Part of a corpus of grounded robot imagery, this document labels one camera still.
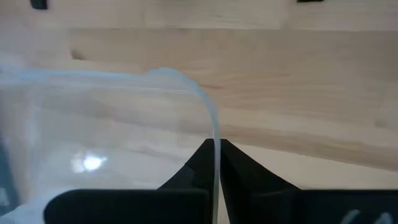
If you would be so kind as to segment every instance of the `clear plastic bag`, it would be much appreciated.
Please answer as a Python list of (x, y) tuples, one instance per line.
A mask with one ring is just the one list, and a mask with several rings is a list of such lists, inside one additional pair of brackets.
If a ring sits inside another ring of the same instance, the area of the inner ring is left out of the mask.
[(70, 189), (156, 189), (206, 138), (215, 139), (216, 218), (220, 139), (215, 108), (194, 81), (175, 70), (135, 76), (2, 72), (0, 133), (9, 188), (17, 195), (9, 204), (20, 205), (0, 213), (0, 223), (25, 223), (21, 214), (28, 211), (40, 219), (43, 206)]

